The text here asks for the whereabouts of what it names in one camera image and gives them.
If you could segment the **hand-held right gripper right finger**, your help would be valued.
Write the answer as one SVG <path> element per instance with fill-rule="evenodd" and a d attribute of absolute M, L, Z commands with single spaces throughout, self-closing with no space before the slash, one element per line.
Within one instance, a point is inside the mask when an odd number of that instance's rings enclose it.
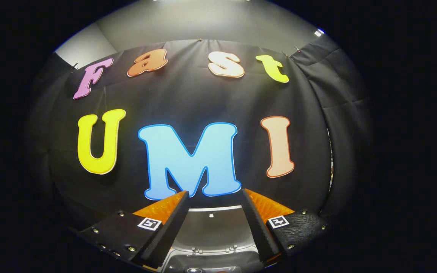
<path fill-rule="evenodd" d="M 296 256 L 330 229 L 309 209 L 294 211 L 248 189 L 241 190 L 241 206 L 265 266 Z"/>

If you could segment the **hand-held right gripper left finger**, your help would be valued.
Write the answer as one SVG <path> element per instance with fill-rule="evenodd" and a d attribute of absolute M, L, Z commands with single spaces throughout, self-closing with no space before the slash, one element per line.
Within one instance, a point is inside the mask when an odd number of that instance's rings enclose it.
<path fill-rule="evenodd" d="M 82 231 L 71 228 L 71 232 L 115 259 L 158 268 L 188 212 L 189 192 L 182 191 L 135 213 L 118 210 Z"/>

